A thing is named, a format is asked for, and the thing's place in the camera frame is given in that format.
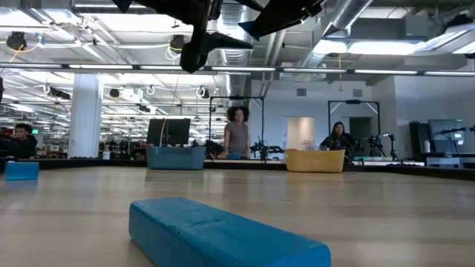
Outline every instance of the metal frame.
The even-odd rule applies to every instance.
[[[54,63],[12,63],[0,62],[5,69],[24,69],[29,71],[61,71],[72,73],[173,73],[187,74],[178,65],[121,65],[121,64],[54,64]],[[393,76],[433,76],[433,77],[475,77],[475,71],[446,70],[368,70],[340,68],[270,67],[270,66],[204,66],[196,74],[225,73],[339,73],[361,75]]]
[[[338,103],[333,109],[331,108],[332,103]],[[381,134],[381,115],[380,115],[380,106],[379,106],[379,101],[361,101],[361,100],[329,100],[328,101],[328,136],[332,134],[332,113],[342,104],[348,104],[348,105],[360,105],[360,104],[366,104],[368,107],[370,107],[376,115],[378,115],[378,134]],[[376,110],[370,105],[370,104],[375,104],[376,105]]]
[[[211,117],[212,112],[211,109],[213,107],[213,99],[229,99],[229,100],[252,100],[252,99],[260,99],[262,102],[261,106],[261,139],[264,140],[264,98],[262,96],[210,96],[209,97],[209,136],[208,139],[211,140]]]

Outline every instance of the monitor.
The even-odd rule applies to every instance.
[[[457,141],[459,145],[463,144],[464,131],[444,133],[444,131],[463,128],[461,119],[429,119],[427,122],[432,141]]]
[[[163,123],[163,135],[160,136]],[[163,139],[163,145],[185,145],[188,144],[190,132],[190,119],[151,119],[148,124],[147,143],[160,144]]]

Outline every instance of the wooden floor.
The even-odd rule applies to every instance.
[[[42,171],[0,181],[0,266],[151,266],[133,200],[188,197],[326,243],[333,266],[474,267],[475,183],[398,174]]]

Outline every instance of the doorway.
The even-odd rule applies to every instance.
[[[313,150],[315,147],[315,119],[292,117],[287,123],[287,148]]]
[[[358,117],[350,118],[350,128],[348,129],[349,134],[355,139],[360,140],[366,137],[370,137],[373,134],[371,133],[371,117]],[[353,156],[367,156],[370,152],[370,143],[361,142],[361,147],[363,151],[353,151]]]

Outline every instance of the door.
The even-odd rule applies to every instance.
[[[360,140],[366,137],[370,137],[376,133],[371,133],[371,119],[370,117],[364,118],[350,118],[350,128],[348,133],[355,139]],[[369,156],[370,155],[370,144],[368,141],[361,142],[361,147],[363,151],[353,151],[353,156]]]

